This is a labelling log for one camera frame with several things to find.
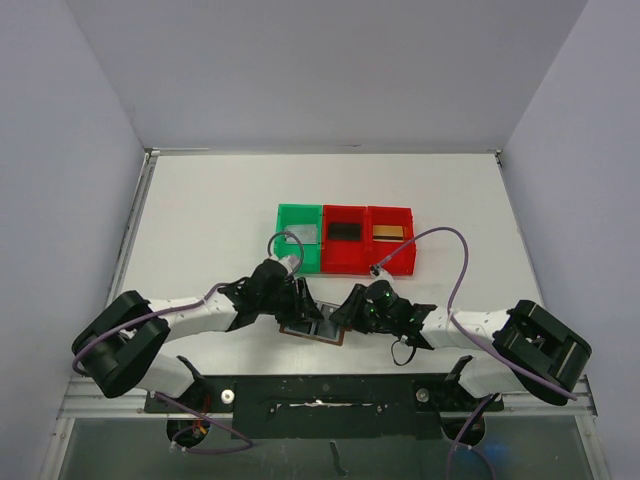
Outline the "brown leather card holder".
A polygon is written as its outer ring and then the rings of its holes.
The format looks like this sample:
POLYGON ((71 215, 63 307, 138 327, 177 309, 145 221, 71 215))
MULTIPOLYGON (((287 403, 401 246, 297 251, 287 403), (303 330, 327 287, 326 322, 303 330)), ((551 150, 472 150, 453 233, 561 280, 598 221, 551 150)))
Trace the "brown leather card holder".
POLYGON ((281 325, 279 328, 281 334, 334 346, 343 344, 347 331, 348 328, 333 323, 323 323, 322 321, 295 323, 288 326, 281 325))

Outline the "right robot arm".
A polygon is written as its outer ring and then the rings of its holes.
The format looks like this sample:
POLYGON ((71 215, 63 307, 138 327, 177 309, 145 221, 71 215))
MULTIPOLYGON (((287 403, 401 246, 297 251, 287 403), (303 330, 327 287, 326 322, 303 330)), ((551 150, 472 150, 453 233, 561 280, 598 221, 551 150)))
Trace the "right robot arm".
POLYGON ((564 406, 592 355, 589 343, 531 300, 510 309, 453 312, 399 296, 387 280, 357 284, 331 314, 360 333, 389 334, 414 350, 479 351, 456 382, 472 397, 527 391, 564 406))

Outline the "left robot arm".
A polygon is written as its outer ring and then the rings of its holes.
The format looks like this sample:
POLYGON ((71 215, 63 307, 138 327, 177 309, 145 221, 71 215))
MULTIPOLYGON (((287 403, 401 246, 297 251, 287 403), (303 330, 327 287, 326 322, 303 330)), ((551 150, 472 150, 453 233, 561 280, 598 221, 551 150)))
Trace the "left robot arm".
POLYGON ((107 398, 132 389, 178 399, 202 377, 182 357, 162 354, 164 344, 206 332, 228 333, 270 315, 281 325, 320 321, 323 315, 294 256, 272 256, 248 277, 217 283, 201 297, 148 300, 120 294, 73 341, 73 370, 90 377, 107 398))

